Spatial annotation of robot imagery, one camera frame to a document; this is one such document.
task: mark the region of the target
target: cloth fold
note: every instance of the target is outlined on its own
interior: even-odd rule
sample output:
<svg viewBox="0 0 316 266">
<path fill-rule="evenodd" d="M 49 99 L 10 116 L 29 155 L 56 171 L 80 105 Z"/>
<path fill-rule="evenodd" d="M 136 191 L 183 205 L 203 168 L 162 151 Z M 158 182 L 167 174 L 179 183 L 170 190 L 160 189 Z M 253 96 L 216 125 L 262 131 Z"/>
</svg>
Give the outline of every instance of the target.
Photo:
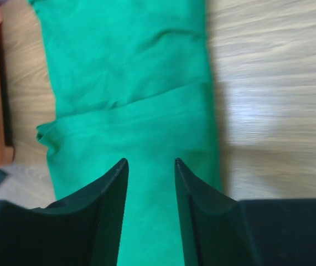
<svg viewBox="0 0 316 266">
<path fill-rule="evenodd" d="M 56 197 L 127 158 L 118 265 L 184 265 L 174 159 L 220 189 L 204 2 L 29 2 L 56 97 L 38 127 Z"/>
</svg>

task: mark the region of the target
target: light wood tabletop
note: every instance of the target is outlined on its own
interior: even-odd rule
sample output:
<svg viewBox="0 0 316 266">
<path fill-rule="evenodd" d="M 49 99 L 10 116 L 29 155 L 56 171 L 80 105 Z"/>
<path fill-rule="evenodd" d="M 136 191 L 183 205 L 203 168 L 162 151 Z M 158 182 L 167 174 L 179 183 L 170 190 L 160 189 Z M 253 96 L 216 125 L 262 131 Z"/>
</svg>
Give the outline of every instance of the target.
<svg viewBox="0 0 316 266">
<path fill-rule="evenodd" d="M 36 126 L 54 118 L 40 25 L 25 0 L 2 7 L 15 162 L 0 198 L 54 200 Z M 316 1 L 211 0 L 222 174 L 231 197 L 316 197 Z"/>
</svg>

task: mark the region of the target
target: green cloth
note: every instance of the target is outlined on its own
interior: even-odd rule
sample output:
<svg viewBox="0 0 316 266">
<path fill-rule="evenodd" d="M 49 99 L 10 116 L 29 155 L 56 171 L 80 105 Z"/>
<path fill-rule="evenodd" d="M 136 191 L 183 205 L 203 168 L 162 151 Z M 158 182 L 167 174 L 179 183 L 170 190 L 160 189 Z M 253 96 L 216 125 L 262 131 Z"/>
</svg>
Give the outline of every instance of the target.
<svg viewBox="0 0 316 266">
<path fill-rule="evenodd" d="M 29 0 L 56 120 L 38 127 L 57 198 L 129 162 L 119 266 L 182 266 L 180 157 L 220 189 L 203 0 Z"/>
</svg>

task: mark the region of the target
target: wooden table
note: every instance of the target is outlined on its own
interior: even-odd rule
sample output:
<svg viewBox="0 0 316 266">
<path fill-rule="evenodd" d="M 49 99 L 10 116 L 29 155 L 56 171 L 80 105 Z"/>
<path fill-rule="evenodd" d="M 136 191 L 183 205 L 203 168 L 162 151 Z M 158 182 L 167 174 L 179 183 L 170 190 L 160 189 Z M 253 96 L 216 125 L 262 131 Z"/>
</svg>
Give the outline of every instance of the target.
<svg viewBox="0 0 316 266">
<path fill-rule="evenodd" d="M 54 118 L 40 25 L 25 0 L 2 7 L 15 164 L 0 198 L 51 202 L 35 127 Z M 316 2 L 213 0 L 209 47 L 226 192 L 316 197 Z"/>
</svg>

